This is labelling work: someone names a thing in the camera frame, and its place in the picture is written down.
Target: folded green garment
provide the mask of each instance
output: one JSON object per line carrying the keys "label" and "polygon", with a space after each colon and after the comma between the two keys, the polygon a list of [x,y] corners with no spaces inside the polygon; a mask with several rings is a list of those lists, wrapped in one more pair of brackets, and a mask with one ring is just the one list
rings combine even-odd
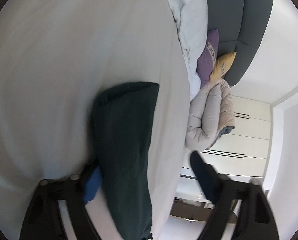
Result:
{"label": "folded green garment", "polygon": [[150,237],[148,150],[158,91],[156,83],[126,83],[101,93],[92,107],[89,140],[109,211],[124,240]]}

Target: mattress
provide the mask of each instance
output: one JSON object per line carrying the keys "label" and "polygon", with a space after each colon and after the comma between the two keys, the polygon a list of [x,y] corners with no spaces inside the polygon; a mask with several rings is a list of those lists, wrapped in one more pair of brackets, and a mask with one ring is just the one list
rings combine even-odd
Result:
{"label": "mattress", "polygon": [[[88,160],[93,98],[125,82],[160,84],[149,149],[152,233],[166,222],[182,166],[189,86],[167,0],[9,0],[0,12],[0,229],[19,238],[41,179]],[[121,239],[103,191],[86,209],[103,239]],[[65,203],[69,239],[75,239]]]}

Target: gray headboard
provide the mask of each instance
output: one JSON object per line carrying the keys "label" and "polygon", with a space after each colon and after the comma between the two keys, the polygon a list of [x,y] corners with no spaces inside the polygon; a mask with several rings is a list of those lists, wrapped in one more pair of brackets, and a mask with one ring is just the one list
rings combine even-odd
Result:
{"label": "gray headboard", "polygon": [[219,30],[218,57],[236,51],[225,75],[236,85],[252,62],[268,25],[273,0],[208,0],[208,30]]}

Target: purple pillow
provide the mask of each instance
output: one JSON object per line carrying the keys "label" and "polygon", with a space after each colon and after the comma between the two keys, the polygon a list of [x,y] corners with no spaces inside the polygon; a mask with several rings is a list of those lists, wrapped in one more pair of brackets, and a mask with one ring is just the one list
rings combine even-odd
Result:
{"label": "purple pillow", "polygon": [[205,48],[198,58],[196,72],[201,79],[200,88],[204,87],[210,80],[210,74],[214,68],[217,60],[219,45],[219,31],[218,29],[208,31],[207,42]]}

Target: yellow pillow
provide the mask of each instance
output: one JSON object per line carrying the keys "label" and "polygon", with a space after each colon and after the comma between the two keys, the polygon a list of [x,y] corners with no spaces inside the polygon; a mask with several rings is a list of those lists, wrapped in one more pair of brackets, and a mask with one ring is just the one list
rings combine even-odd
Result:
{"label": "yellow pillow", "polygon": [[217,59],[214,65],[214,69],[210,74],[210,81],[216,81],[223,77],[225,73],[231,68],[232,63],[236,57],[236,52],[224,54]]}

